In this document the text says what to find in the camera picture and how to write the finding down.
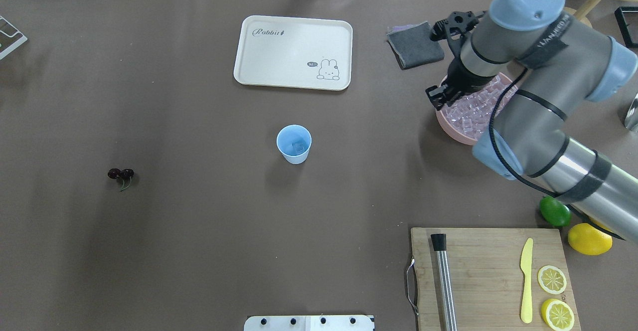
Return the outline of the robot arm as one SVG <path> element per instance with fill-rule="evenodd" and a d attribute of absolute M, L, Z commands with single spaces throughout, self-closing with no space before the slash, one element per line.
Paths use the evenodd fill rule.
<path fill-rule="evenodd" d="M 574 207 L 616 238 L 638 239 L 637 179 L 562 131 L 583 101 L 613 96 L 637 70 L 637 56 L 564 11 L 565 0 L 493 0 L 482 16 L 451 13 L 433 27 L 454 59 L 440 86 L 427 89 L 437 109 L 478 92 L 510 62 L 525 72 L 516 93 L 488 123 L 474 156 Z"/>

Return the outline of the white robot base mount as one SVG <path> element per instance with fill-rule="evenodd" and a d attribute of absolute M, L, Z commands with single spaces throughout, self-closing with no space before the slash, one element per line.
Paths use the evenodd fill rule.
<path fill-rule="evenodd" d="M 255 316 L 244 323 L 244 331 L 375 331 L 368 315 Z"/>

